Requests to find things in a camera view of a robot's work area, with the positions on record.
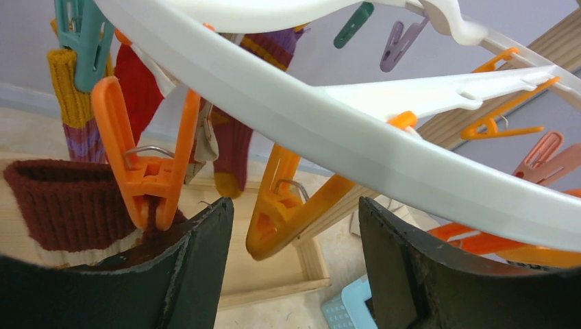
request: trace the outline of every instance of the wall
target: wall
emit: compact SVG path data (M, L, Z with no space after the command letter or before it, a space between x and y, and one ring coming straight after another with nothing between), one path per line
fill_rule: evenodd
M460 5L467 16L525 45L578 7L573 0L527 0L526 4L523 0L460 0ZM398 66L383 73L379 58L393 23L399 19L408 25L419 22L421 17L401 8L377 5L347 46L335 49L333 38L356 8L354 5L339 10L309 24L310 31L299 41L288 72L315 86L352 84L466 73L491 57L481 48L457 45L428 25ZM52 1L0 3L0 99L33 104L37 111L48 115L58 115L59 111L46 60L48 50L58 46L49 26L53 17ZM112 47L114 55L118 46L115 43ZM178 88L164 101L147 133L162 138L175 136L184 95L185 88ZM251 153L267 157L271 146L271 141L254 134Z

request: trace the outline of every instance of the brown knit hat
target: brown knit hat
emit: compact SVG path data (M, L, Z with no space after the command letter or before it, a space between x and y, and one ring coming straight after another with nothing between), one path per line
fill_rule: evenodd
M96 263L140 241L109 165L16 161L4 179L47 265ZM178 212L176 220L185 218Z

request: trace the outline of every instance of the drying rack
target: drying rack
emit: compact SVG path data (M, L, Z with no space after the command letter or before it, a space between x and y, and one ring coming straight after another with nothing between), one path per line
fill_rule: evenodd
M250 33L258 32L259 24L264 32L264 27L296 26L355 2L293 1L292 15L281 15L283 9L288 9L287 1L235 4L232 0L96 0L115 26L200 95L277 144L368 188L356 186L351 190L357 189L355 192L348 193L335 209L329 210L336 217L319 222L339 220L344 209L352 206L349 210L353 210L354 201L361 194L377 191L497 236L581 252L581 221L576 220L581 213L581 199L501 173L385 124L397 111L412 110L421 117L454 108L477 110L487 99L532 90L557 76L561 80L551 89L581 109L581 80L533 50L463 17L459 8L453 8L457 1L376 2L416 13L425 10L437 31L451 34L464 45L479 45L494 54L515 47L519 53L510 64L528 69L312 87L202 25L209 23L217 32L225 28L229 32ZM445 6L449 9L445 12L451 14L442 15L438 10ZM252 24L248 19L250 10L245 8L252 8ZM454 87L448 88L442 82ZM438 94L427 93L436 87L440 88ZM436 97L438 108L427 105L433 99L418 103L419 97L398 99L394 106L392 90ZM360 97L364 96L372 98L373 103L361 102ZM391 111L386 112L381 104L388 101Z

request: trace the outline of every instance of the wooden tray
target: wooden tray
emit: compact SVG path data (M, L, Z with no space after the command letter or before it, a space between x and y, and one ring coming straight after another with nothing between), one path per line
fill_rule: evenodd
M0 169L14 160L46 158L29 154L0 152ZM219 308L227 308L314 291L331 285L327 265L316 239L300 246L289 245L274 257L257 262L246 252L246 231L254 209L258 182L248 182L242 197L234 200L234 228ZM220 195L211 180L193 180L182 189L180 210L191 217ZM27 235L10 187L0 178L0 252L8 256L42 264Z

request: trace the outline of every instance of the teal clothespin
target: teal clothespin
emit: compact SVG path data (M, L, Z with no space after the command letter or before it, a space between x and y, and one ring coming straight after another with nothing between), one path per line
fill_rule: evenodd
M54 1L60 47L77 53L75 87L89 93L105 75L114 27L93 0Z
M351 18L347 21L345 26L339 31L339 34L333 40L333 45L337 49L343 48L351 38L359 31L359 29L367 22L371 14L373 14L373 4L371 2L361 3L359 8L353 13Z

